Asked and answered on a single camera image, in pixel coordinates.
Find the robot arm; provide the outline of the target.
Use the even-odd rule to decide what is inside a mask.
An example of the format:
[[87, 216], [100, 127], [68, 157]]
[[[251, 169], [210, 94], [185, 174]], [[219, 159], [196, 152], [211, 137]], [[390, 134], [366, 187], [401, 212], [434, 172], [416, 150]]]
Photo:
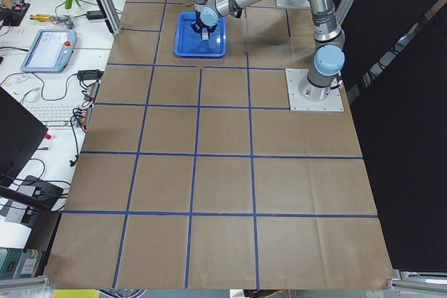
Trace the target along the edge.
[[[230, 15], [239, 18], [242, 10], [262, 0], [194, 0], [195, 20], [191, 28], [199, 35], [211, 34], [219, 19]], [[307, 100], [325, 100], [334, 89], [332, 81], [344, 66], [345, 35], [336, 19], [333, 0], [308, 0], [314, 25], [316, 49], [313, 64], [298, 85]]]

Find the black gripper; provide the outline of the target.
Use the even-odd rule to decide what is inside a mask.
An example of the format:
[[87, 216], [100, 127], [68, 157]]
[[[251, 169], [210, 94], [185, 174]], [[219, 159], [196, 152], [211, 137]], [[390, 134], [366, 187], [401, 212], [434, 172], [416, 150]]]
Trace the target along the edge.
[[210, 38], [215, 32], [217, 26], [207, 26], [206, 24], [204, 24], [200, 18], [200, 12], [198, 11], [195, 12], [195, 16], [195, 20], [191, 23], [191, 28], [193, 29], [193, 31], [199, 35], [202, 35], [203, 31], [207, 31], [208, 37]]

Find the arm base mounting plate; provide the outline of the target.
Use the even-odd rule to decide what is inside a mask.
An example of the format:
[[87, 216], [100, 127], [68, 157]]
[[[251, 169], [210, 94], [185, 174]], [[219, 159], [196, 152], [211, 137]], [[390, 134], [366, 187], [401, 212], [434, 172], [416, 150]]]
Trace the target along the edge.
[[292, 112], [344, 112], [337, 79], [324, 88], [315, 87], [307, 78], [307, 69], [286, 68], [286, 86]]

